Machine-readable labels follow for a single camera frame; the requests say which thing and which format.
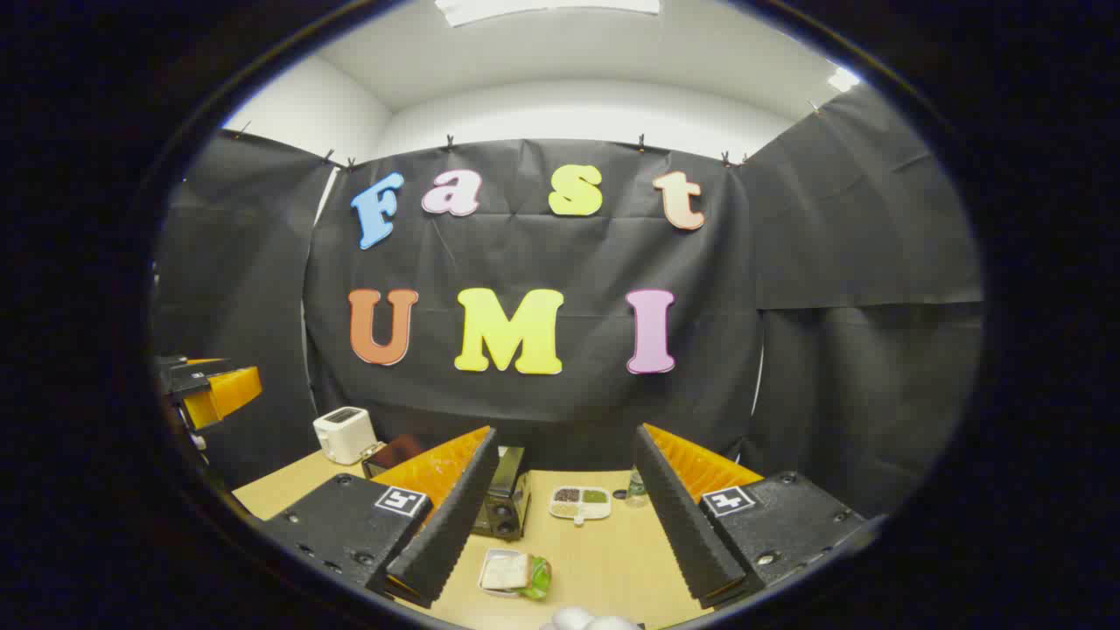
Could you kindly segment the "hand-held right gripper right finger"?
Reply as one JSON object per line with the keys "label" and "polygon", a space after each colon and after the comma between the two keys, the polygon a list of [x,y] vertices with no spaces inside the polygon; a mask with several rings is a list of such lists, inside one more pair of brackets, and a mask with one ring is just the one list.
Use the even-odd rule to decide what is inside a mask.
{"label": "hand-held right gripper right finger", "polygon": [[633,463],[700,606],[786,583],[867,526],[800,472],[763,476],[651,423],[633,436]]}

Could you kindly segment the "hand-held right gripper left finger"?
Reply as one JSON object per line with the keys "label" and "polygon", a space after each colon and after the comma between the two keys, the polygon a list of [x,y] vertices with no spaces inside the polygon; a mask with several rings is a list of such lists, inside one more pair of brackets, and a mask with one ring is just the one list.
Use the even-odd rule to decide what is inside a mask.
{"label": "hand-held right gripper left finger", "polygon": [[333,475],[262,530],[332,581],[431,606],[498,465],[500,435],[484,426],[372,479]]}

